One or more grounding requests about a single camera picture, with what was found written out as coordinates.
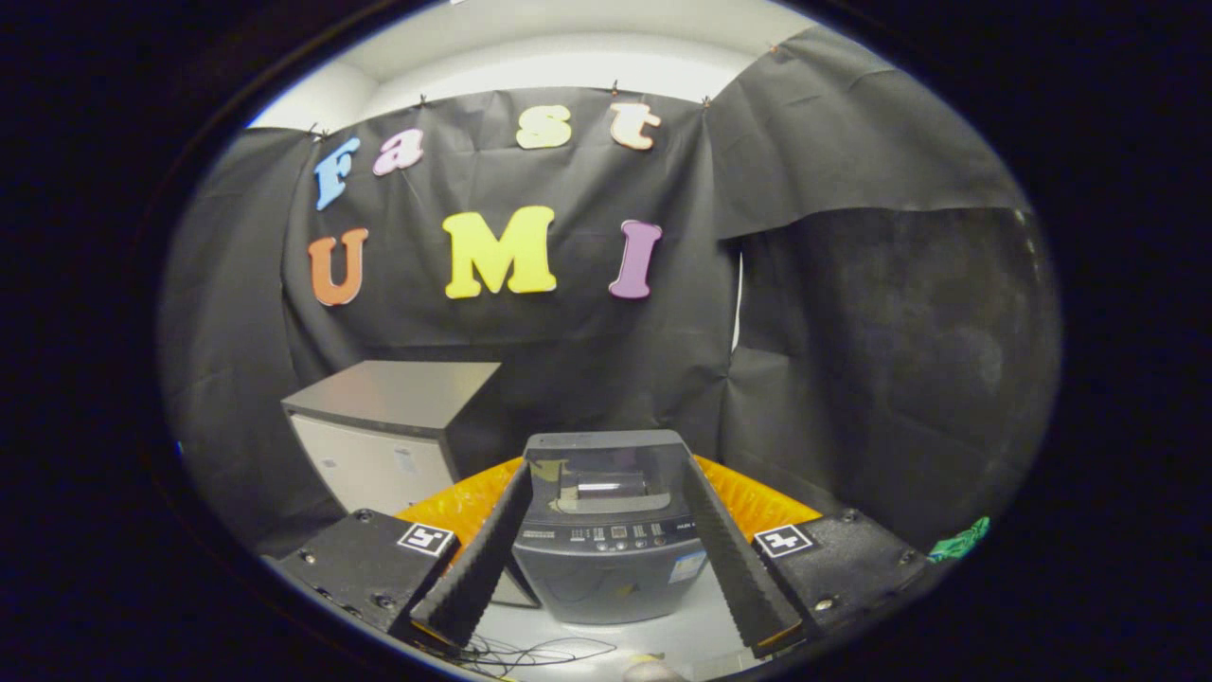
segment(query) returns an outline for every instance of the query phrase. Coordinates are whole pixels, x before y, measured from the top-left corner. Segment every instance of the green object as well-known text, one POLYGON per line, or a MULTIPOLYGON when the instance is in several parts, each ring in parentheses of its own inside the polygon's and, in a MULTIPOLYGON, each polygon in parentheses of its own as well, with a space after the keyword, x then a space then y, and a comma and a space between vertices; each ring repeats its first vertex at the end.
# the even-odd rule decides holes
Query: green object
POLYGON ((957 560, 972 551, 977 543, 989 532, 989 517, 982 516, 972 525, 972 528, 960 533, 955 538, 939 540, 934 549, 930 551, 930 561, 938 563, 943 560, 957 560))

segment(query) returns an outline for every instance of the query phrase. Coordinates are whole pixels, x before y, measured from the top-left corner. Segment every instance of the black cloth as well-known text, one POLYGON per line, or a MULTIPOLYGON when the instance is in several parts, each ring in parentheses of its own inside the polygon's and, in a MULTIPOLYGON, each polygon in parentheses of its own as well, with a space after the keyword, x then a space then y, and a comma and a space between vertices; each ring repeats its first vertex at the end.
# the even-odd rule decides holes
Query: black cloth
MULTIPOLYGON (((324 138, 250 130, 179 233, 168 411, 204 498, 262 551, 335 509, 279 401, 362 360, 502 362, 515 426, 674 429, 699 455, 822 511, 858 506, 921 549, 1005 508, 1059 372, 1047 247, 1001 160, 905 73, 822 27, 709 105, 553 87, 324 138), (611 138, 614 102, 662 119, 645 128, 651 150, 611 138), (570 109, 572 139, 519 147, 519 115, 549 104, 570 109), (423 157, 373 174, 379 145, 410 127, 423 157), (344 191, 318 211, 313 170, 354 137, 344 191), (446 297, 442 220, 476 211, 499 237, 528 205, 555 213, 556 288, 446 297), (663 229, 644 299, 607 291, 627 219, 663 229), (360 227, 362 287, 326 306, 307 247, 360 227)), ((343 281, 344 246, 332 256, 343 281)))

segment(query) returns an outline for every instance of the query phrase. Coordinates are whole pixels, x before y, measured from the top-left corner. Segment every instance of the gray cabinet top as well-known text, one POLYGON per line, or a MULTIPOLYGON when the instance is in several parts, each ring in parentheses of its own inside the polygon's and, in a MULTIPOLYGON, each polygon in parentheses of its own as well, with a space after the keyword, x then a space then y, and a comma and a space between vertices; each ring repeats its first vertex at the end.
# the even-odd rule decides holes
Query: gray cabinet top
POLYGON ((282 406, 345 424, 441 430, 499 367, 365 361, 284 399, 282 406))

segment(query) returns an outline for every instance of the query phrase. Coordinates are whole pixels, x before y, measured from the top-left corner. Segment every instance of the foam letter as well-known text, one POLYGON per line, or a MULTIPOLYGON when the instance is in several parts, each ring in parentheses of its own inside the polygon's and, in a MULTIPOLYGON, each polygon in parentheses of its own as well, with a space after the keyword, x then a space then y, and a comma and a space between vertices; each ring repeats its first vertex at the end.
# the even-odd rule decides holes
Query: foam letter
POLYGON ((555 288, 555 276, 547 267, 547 225, 555 211, 547 206, 524 206, 514 212, 498 241, 478 212, 456 213, 442 222, 451 234, 451 282, 446 294, 470 298, 480 294, 471 265, 480 271, 493 293, 501 291, 509 264, 514 275, 509 290, 532 293, 555 288))
POLYGON ((522 149, 559 147, 572 139, 572 126, 564 122, 572 118, 567 107, 531 107, 518 119, 518 144, 522 149))
POLYGON ((617 111, 614 122, 610 126, 614 142, 631 149, 652 148, 652 138, 644 136, 644 124, 659 126, 661 119, 648 113, 647 104, 611 104, 610 108, 617 111))
POLYGON ((652 259, 653 243, 661 239, 661 228, 629 219, 623 220, 623 234, 627 235, 623 262, 618 265, 618 279, 608 288, 619 298, 644 298, 652 292, 647 282, 648 262, 652 259))
POLYGON ((359 227, 341 236, 345 245, 345 281, 341 286, 332 282, 332 250, 337 240, 325 236, 307 247, 311 256, 311 291, 318 300, 325 305, 344 305, 358 296, 362 288, 362 241, 370 234, 368 229, 359 227))
POLYGON ((416 127, 388 137, 383 147, 379 148, 383 155, 375 161, 375 174, 388 174, 394 170, 404 170, 419 161, 424 153, 421 149, 421 137, 422 132, 416 127))
POLYGON ((315 178, 320 183, 320 200, 315 202, 315 210, 322 211, 345 190, 345 183, 341 182, 341 178, 349 174, 349 168, 354 164, 350 154, 356 151, 361 143, 361 139, 353 137, 315 165, 315 178))

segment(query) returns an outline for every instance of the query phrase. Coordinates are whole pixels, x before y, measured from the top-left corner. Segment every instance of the white floor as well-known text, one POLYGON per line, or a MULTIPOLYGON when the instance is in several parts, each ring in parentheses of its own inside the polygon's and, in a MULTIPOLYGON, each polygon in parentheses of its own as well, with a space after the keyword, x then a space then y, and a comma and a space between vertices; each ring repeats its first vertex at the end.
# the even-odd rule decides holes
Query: white floor
POLYGON ((499 664, 480 664, 486 674, 505 674, 521 682, 622 682, 624 671, 636 665, 635 657, 644 654, 663 654, 665 664, 691 682, 714 680, 759 663, 741 643, 710 564, 686 594, 681 608, 667 617, 625 625, 571 625, 556 621, 544 609, 490 604, 476 635, 488 642, 475 640, 473 646, 482 648, 487 643, 498 652, 544 644, 531 657, 501 655, 508 663, 543 665, 520 665, 505 674, 499 664), (551 642, 570 637, 583 640, 551 642))

